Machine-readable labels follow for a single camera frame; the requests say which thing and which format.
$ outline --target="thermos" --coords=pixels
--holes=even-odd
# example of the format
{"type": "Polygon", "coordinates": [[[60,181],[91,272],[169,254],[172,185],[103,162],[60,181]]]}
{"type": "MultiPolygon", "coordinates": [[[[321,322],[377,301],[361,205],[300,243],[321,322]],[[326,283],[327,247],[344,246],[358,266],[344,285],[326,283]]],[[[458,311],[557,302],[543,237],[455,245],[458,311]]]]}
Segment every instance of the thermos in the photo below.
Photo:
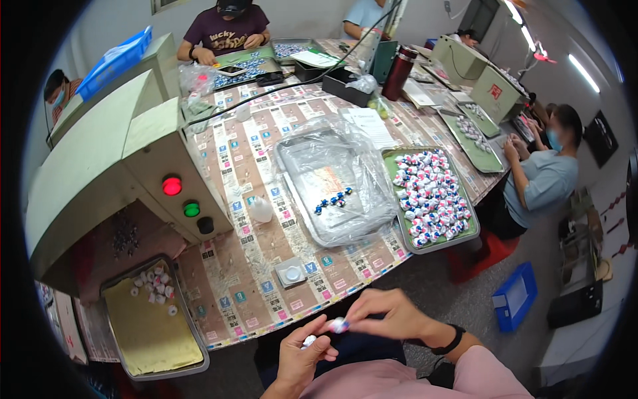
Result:
{"type": "Polygon", "coordinates": [[[396,101],[401,96],[401,90],[403,89],[405,81],[408,80],[417,54],[418,53],[410,47],[401,46],[399,49],[399,52],[392,62],[388,78],[383,85],[383,90],[381,91],[381,94],[388,100],[396,101]]]}

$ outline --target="black wristband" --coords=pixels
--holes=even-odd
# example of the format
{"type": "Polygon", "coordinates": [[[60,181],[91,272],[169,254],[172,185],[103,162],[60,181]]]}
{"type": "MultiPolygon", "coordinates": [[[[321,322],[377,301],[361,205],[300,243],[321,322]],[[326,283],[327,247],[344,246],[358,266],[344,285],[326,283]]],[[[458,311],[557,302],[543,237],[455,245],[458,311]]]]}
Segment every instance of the black wristband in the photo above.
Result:
{"type": "Polygon", "coordinates": [[[413,345],[418,345],[418,346],[430,348],[430,349],[432,349],[432,353],[437,355],[437,356],[447,355],[448,353],[452,352],[454,350],[454,348],[459,346],[459,343],[461,342],[461,338],[463,337],[463,333],[465,332],[465,329],[463,327],[459,327],[456,324],[449,324],[448,323],[447,325],[454,327],[454,329],[456,330],[456,336],[454,337],[454,339],[452,340],[450,345],[448,345],[446,347],[430,348],[422,340],[417,340],[417,339],[410,339],[410,340],[407,340],[407,342],[411,343],[413,345]]]}
{"type": "Polygon", "coordinates": [[[193,57],[193,50],[195,50],[195,46],[191,47],[191,49],[188,51],[188,57],[193,61],[198,61],[197,58],[193,57]]]}

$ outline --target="yellow paper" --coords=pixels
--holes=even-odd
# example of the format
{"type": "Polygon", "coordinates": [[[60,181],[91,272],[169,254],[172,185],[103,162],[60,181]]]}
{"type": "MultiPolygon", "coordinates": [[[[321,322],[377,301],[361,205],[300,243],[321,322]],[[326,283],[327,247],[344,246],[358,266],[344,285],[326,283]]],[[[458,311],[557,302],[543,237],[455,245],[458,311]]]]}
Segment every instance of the yellow paper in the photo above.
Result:
{"type": "MultiPolygon", "coordinates": [[[[160,263],[168,271],[166,262],[160,263]]],[[[201,362],[204,357],[179,304],[177,315],[168,315],[168,307],[176,300],[150,303],[143,287],[138,296],[132,296],[133,287],[133,280],[126,278],[104,291],[113,332],[130,374],[165,372],[201,362]]]]}

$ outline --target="red button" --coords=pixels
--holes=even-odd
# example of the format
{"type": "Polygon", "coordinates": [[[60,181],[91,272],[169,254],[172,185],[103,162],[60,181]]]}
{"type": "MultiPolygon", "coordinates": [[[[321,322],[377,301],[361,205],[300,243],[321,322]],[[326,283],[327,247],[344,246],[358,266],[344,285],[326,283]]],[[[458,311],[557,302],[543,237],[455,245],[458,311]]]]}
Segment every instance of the red button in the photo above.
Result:
{"type": "Polygon", "coordinates": [[[164,194],[174,196],[182,192],[182,180],[179,177],[169,177],[161,184],[164,194]]]}

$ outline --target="pink shirt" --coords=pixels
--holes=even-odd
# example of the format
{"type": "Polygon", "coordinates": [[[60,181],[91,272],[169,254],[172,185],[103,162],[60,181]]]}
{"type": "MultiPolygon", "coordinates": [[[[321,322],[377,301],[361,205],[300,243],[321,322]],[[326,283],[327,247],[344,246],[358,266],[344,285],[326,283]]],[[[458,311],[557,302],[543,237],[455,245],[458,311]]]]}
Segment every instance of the pink shirt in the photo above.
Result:
{"type": "Polygon", "coordinates": [[[315,379],[300,399],[348,398],[533,398],[514,374],[482,346],[473,346],[456,364],[454,388],[417,380],[412,367],[392,359],[337,367],[315,379]]]}

